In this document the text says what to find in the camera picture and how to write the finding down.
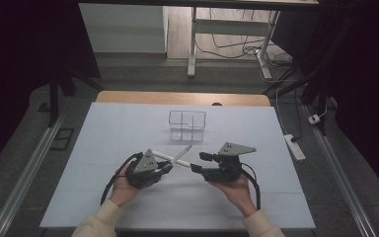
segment power strip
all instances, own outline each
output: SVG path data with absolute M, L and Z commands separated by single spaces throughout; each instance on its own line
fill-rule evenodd
M 297 142 L 292 142 L 291 138 L 293 138 L 293 135 L 287 134 L 284 135 L 285 141 L 287 142 L 288 148 L 290 148 L 291 154 L 293 154 L 294 159 L 297 161 L 305 160 L 306 157 L 303 154 L 303 151 L 301 151 L 300 146 L 298 146 Z

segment white stick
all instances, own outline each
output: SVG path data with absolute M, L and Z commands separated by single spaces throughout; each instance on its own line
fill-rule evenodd
M 154 151 L 154 150 L 152 150 L 152 153 L 153 153 L 154 156 L 159 157 L 159 158 L 162 158 L 162 159 L 164 159 L 164 160 L 169 160 L 169 161 L 171 161 L 171 160 L 174 159 L 174 157 L 171 157 L 171 156 L 169 156 L 169 155 L 165 155 L 165 154 L 159 153 L 159 152 Z M 175 163 L 180 164 L 180 165 L 185 166 L 185 167 L 188 167 L 188 168 L 190 167 L 190 163 L 187 162 L 187 161 L 177 160 Z

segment metal rail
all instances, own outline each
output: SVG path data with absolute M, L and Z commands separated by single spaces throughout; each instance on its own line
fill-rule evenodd
M 311 116 L 306 106 L 303 106 L 303 110 L 306 112 L 308 117 Z M 334 174 L 335 180 L 337 180 L 338 186 L 340 187 L 343 197 L 346 203 L 349 205 L 351 214 L 356 222 L 359 231 L 364 237 L 376 237 L 377 234 L 375 233 L 375 230 L 368 218 L 368 215 L 365 212 L 365 209 L 363 208 L 361 201 L 359 200 L 358 196 L 353 190 L 352 185 L 346 173 L 344 172 L 341 162 L 335 154 L 331 143 L 329 142 L 326 136 L 322 135 L 322 133 L 316 126 L 313 126 L 313 132 L 315 133 L 316 139 L 319 142 L 319 145 L 321 146 L 325 154 L 329 167 L 331 168 L 332 173 Z
M 27 194 L 34 178 L 36 177 L 37 171 L 41 166 L 42 160 L 44 159 L 47 151 L 51 145 L 51 142 L 56 135 L 58 129 L 60 128 L 65 117 L 65 109 L 62 111 L 58 119 L 55 121 L 53 127 L 48 127 L 41 137 L 32 157 L 30 158 L 26 168 L 24 168 L 23 173 L 18 179 L 17 184 L 14 189 L 12 189 L 11 194 L 8 196 L 4 206 L 0 211 L 0 236 L 5 236 L 24 197 Z

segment wall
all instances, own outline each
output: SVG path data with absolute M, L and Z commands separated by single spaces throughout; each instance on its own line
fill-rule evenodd
M 79 4 L 94 52 L 165 53 L 166 7 Z

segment desk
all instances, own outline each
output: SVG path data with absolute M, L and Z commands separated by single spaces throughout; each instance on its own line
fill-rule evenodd
M 245 105 L 241 99 L 244 97 L 250 98 L 246 100 L 247 107 L 241 107 Z M 230 104 L 232 98 L 236 99 L 233 106 L 209 106 L 211 102 Z M 185 101 L 192 105 L 179 105 Z M 275 111 L 268 105 L 265 96 L 257 95 L 102 92 L 88 112 L 40 226 L 77 226 L 87 214 L 98 209 L 106 182 L 132 153 L 152 148 L 175 156 L 192 144 L 183 160 L 211 167 L 214 164 L 201 161 L 198 153 L 217 153 L 225 141 L 230 141 L 258 149 L 241 156 L 241 160 L 257 171 L 262 207 L 269 219 L 282 228 L 314 228 Z M 168 125 L 171 110 L 205 111 L 204 140 L 171 140 Z M 125 206 L 124 211 L 126 215 L 117 228 L 244 229 L 243 216 L 220 191 L 200 175 L 180 166 Z
M 302 5 L 317 5 L 316 0 L 262 0 L 254 2 L 269 3 L 291 3 Z M 264 79 L 271 79 L 269 69 L 267 67 L 265 54 L 266 49 L 272 36 L 274 26 L 278 18 L 279 11 L 273 12 L 269 16 L 268 23 L 265 22 L 244 22 L 244 21 L 223 21 L 211 19 L 197 19 L 196 7 L 192 8 L 191 19 L 191 36 L 189 46 L 189 68 L 188 77 L 195 76 L 195 34 L 215 34 L 215 35 L 233 35 L 233 36 L 255 36 L 265 37 L 261 49 L 255 51 L 255 55 L 261 67 Z

